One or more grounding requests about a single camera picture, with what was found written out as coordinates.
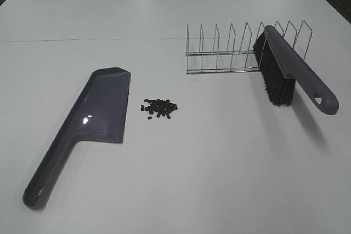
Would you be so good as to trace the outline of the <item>pile of coffee beans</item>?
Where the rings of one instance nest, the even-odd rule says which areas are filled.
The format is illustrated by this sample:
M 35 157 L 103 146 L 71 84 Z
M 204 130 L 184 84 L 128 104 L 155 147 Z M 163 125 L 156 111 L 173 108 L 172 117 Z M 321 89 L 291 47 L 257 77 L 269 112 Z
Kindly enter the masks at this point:
M 146 105 L 141 105 L 140 110 L 148 115 L 148 120 L 152 120 L 154 117 L 171 119 L 171 113 L 178 110 L 178 105 L 172 103 L 170 99 L 145 99 L 144 102 Z

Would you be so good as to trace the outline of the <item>purple plastic dustpan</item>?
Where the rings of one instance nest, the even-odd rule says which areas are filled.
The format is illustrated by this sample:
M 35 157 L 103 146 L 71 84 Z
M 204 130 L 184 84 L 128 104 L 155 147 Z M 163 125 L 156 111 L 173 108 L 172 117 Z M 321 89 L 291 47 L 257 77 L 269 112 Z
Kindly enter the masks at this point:
M 74 146 L 80 141 L 123 143 L 131 73 L 119 67 L 94 71 L 27 185 L 22 201 L 42 209 Z

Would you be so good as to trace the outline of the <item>purple hand brush black bristles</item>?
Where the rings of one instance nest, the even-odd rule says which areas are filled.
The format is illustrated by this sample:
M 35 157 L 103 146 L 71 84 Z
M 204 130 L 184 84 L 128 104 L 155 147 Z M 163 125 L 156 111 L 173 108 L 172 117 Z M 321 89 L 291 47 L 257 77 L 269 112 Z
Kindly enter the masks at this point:
M 272 25 L 264 27 L 253 52 L 270 102 L 278 107 L 292 104 L 298 83 L 314 105 L 326 115 L 339 109 L 337 97 Z

